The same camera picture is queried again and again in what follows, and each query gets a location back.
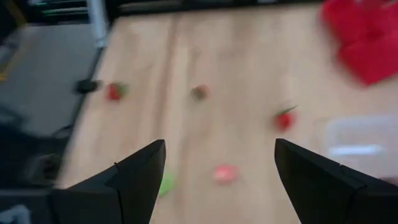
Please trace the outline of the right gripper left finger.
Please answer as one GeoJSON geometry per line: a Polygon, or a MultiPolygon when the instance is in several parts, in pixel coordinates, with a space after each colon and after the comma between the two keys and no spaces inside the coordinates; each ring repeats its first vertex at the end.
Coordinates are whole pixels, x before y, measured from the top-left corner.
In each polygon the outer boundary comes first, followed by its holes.
{"type": "Polygon", "coordinates": [[[155,140],[106,170],[67,189],[54,190],[57,223],[149,223],[165,167],[165,141],[155,140]]]}

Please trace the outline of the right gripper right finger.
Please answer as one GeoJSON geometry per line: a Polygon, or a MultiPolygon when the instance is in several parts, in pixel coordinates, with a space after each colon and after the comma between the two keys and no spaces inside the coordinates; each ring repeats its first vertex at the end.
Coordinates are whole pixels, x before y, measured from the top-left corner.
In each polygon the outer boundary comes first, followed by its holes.
{"type": "Polygon", "coordinates": [[[282,138],[274,159],[302,224],[397,224],[397,186],[282,138]]]}

